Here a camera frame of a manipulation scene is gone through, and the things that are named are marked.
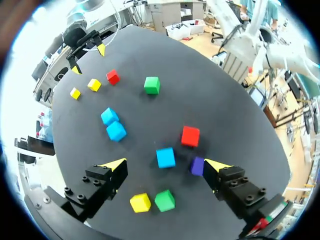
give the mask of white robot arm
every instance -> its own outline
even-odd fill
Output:
[[[219,22],[222,34],[226,38],[240,24],[238,18],[225,0],[207,0],[207,5]],[[305,75],[320,84],[320,67],[306,54],[306,46],[295,46],[269,43],[265,47],[259,39],[260,27],[265,16],[268,0],[256,0],[251,23],[243,30],[236,31],[224,48],[253,68],[286,69]]]

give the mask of red cube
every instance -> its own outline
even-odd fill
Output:
[[[191,126],[184,126],[182,131],[181,144],[190,146],[190,147],[198,147],[200,138],[200,130]]]
[[[120,81],[120,77],[115,69],[108,72],[106,74],[106,78],[108,79],[109,83],[111,83],[113,86],[116,85],[116,83]]]

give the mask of small yellow cube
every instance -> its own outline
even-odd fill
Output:
[[[151,202],[150,202],[149,197],[146,193],[134,195],[130,199],[130,204],[131,204],[133,211],[135,213],[148,212],[151,207]]]
[[[75,100],[77,100],[79,98],[80,94],[81,94],[81,92],[78,89],[76,89],[75,87],[70,92],[71,97],[73,97]]]
[[[101,86],[101,82],[99,82],[97,79],[94,79],[94,78],[91,79],[91,81],[88,84],[88,87],[94,92],[97,92],[100,86]]]

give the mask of black tabletop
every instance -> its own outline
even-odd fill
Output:
[[[230,240],[245,226],[225,202],[219,202],[205,180],[187,168],[190,156],[238,165],[270,199],[282,193],[290,170],[282,145],[264,115],[240,84],[195,50],[148,29],[122,29],[106,47],[105,57],[88,52],[69,71],[53,97],[53,137],[66,184],[73,187],[92,164],[127,158],[128,177],[112,201],[88,222],[94,229],[126,240]],[[108,84],[116,69],[121,80]],[[156,96],[145,94],[146,77],[161,82]],[[98,79],[98,92],[87,84]],[[73,87],[78,100],[70,97]],[[127,136],[111,141],[101,113],[114,109]],[[200,129],[199,147],[180,145],[183,126]],[[173,147],[176,167],[158,168],[156,150]],[[169,189],[176,207],[160,212],[157,193]],[[134,213],[133,195],[147,193],[149,212]]]

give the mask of wooden floor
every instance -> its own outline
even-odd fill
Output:
[[[221,33],[219,29],[213,29],[211,27],[205,28],[205,33],[194,35],[192,36],[193,39],[191,40],[181,40],[180,42],[189,46],[190,48],[195,49],[200,54],[206,56],[207,58],[212,58],[213,55],[218,53],[222,40],[217,40],[215,43],[211,43],[211,33],[212,31],[216,33]],[[268,78],[266,78],[266,87],[268,88],[269,82]],[[277,83],[279,86],[283,86],[284,92],[289,87],[286,85],[283,79],[280,79]],[[284,107],[278,106],[278,101],[276,97],[274,97],[268,104],[269,108],[272,111],[272,114],[277,117],[281,118],[285,116],[295,109],[299,108],[299,104],[297,103],[294,95],[292,92],[286,94],[286,101],[287,101],[287,110]],[[292,123],[293,127],[296,128],[301,125],[301,118],[297,118],[296,121]],[[305,162],[304,150],[303,145],[301,142],[301,130],[295,129],[293,141],[289,142],[287,137],[287,126],[283,125],[275,130],[279,140],[282,144],[283,150],[286,154],[288,164],[291,171],[291,179],[288,183],[288,187],[292,188],[305,188],[305,183],[308,181],[310,170],[311,170],[311,163]],[[300,198],[304,195],[302,191],[296,190],[287,190],[284,193],[286,200],[294,201],[296,200],[299,203]]]

